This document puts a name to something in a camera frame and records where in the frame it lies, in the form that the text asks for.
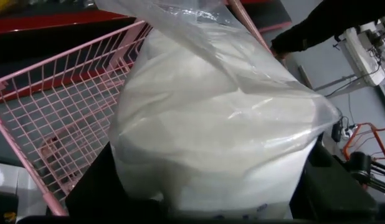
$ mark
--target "hand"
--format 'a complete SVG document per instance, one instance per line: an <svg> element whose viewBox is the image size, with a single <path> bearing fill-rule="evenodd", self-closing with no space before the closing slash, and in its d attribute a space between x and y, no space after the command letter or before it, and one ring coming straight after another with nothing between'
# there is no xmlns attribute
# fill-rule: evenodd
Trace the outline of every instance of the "hand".
<svg viewBox="0 0 385 224"><path fill-rule="evenodd" d="M270 48L273 56L277 59L285 68L287 67L287 63L285 62L285 58L289 55L289 53L276 53L273 47Z"/></svg>

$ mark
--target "black machine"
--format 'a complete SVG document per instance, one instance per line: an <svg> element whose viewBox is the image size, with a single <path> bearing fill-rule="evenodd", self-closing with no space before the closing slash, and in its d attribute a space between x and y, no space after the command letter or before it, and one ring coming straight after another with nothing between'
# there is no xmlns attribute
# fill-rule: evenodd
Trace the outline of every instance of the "black machine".
<svg viewBox="0 0 385 224"><path fill-rule="evenodd" d="M166 209L157 201L133 200L127 196L107 144L66 198L69 217L28 217L19 223L53 223L52 219L56 219L56 223L97 220L118 223L379 222L385 220L385 205L377 204L362 185L384 191L385 185L371 177L369 170L381 172L383 168L362 154L353 154L352 160L341 162L318 141L290 202L293 220L175 220L167 218Z"/></svg>

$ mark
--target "clear plastic bag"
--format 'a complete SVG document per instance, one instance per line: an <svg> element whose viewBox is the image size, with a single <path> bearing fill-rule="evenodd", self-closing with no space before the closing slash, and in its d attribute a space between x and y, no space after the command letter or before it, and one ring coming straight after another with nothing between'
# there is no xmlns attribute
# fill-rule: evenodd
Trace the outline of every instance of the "clear plastic bag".
<svg viewBox="0 0 385 224"><path fill-rule="evenodd" d="M316 137L338 111L268 53L218 0L96 0L147 36L109 138L135 198L173 215L282 218Z"/></svg>

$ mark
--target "black sleeve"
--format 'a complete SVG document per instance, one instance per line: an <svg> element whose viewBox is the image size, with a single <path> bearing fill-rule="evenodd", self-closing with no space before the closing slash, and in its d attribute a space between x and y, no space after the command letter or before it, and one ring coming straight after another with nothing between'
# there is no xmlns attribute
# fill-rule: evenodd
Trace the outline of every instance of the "black sleeve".
<svg viewBox="0 0 385 224"><path fill-rule="evenodd" d="M346 29L385 16L385 0L323 0L301 23L272 41L276 53L306 50Z"/></svg>

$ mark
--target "wire grid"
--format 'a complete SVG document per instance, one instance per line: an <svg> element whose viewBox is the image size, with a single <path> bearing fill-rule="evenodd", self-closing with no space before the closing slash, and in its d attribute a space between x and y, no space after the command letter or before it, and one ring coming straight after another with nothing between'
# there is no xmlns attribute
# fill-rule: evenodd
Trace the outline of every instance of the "wire grid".
<svg viewBox="0 0 385 224"><path fill-rule="evenodd" d="M0 118L63 206L108 142L117 96L150 27L141 23L134 41L127 31L1 81L7 87L0 91Z"/></svg>

